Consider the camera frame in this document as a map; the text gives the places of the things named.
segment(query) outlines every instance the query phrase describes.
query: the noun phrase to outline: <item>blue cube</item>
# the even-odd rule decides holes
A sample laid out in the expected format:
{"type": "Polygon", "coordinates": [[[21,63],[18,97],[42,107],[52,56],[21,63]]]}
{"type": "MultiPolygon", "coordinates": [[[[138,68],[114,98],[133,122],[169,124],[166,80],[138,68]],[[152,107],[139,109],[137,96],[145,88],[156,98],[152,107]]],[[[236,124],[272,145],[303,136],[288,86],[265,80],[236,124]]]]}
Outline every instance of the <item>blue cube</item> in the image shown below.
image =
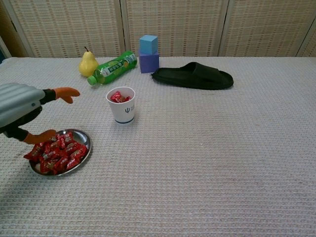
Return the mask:
{"type": "Polygon", "coordinates": [[[144,35],[139,39],[139,51],[145,54],[155,54],[158,52],[158,37],[144,35]]]}
{"type": "Polygon", "coordinates": [[[145,54],[139,51],[139,66],[141,73],[153,73],[159,68],[159,54],[145,54]]]}

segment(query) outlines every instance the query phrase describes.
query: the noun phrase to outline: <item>yellow pear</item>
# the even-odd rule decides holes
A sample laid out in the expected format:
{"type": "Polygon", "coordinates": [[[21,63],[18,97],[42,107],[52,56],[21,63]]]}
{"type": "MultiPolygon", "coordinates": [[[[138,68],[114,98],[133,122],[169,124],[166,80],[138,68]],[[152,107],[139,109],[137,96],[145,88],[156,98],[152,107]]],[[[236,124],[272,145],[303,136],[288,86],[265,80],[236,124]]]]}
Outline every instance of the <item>yellow pear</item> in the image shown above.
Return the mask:
{"type": "Polygon", "coordinates": [[[97,66],[99,66],[97,60],[95,60],[95,57],[91,51],[89,51],[86,47],[84,47],[87,51],[84,52],[82,56],[82,60],[79,63],[78,69],[79,72],[85,76],[89,77],[94,73],[94,70],[97,66]]]}

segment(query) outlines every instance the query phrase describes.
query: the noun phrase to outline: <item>green plastic bottle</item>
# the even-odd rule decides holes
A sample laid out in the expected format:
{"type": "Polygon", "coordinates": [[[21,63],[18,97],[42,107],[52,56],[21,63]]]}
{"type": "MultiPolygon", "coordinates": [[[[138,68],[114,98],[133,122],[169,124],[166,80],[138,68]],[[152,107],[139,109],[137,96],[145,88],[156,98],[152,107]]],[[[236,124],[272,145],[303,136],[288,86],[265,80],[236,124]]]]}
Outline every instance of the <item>green plastic bottle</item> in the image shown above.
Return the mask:
{"type": "Polygon", "coordinates": [[[92,76],[88,77],[88,83],[90,85],[95,85],[96,83],[108,84],[126,71],[135,68],[136,64],[137,58],[135,54],[131,51],[126,51],[120,57],[99,65],[92,76]]]}

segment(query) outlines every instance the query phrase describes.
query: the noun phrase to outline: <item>white paper cup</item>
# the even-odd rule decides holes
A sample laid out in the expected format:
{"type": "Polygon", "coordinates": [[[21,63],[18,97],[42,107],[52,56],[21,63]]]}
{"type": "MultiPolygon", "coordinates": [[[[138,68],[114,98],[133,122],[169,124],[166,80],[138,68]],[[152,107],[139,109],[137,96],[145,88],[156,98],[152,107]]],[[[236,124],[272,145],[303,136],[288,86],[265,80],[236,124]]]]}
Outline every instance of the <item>white paper cup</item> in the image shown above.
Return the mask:
{"type": "Polygon", "coordinates": [[[109,102],[110,108],[114,115],[114,119],[119,124],[129,124],[133,122],[135,110],[134,110],[134,101],[135,101],[135,91],[126,86],[116,87],[109,91],[107,94],[107,100],[109,102]],[[119,91],[122,96],[125,98],[127,96],[131,97],[129,101],[123,103],[115,103],[111,100],[111,96],[119,91]]]}

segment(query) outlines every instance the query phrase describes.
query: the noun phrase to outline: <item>purple block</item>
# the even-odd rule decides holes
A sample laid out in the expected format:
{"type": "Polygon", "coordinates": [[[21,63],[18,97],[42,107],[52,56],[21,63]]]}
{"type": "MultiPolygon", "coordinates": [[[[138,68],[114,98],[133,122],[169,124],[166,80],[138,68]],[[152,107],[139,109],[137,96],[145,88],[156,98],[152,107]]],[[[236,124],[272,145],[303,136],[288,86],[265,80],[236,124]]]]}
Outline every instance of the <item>purple block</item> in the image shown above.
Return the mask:
{"type": "Polygon", "coordinates": [[[139,65],[141,73],[153,73],[159,68],[159,54],[145,54],[139,52],[139,65]]]}

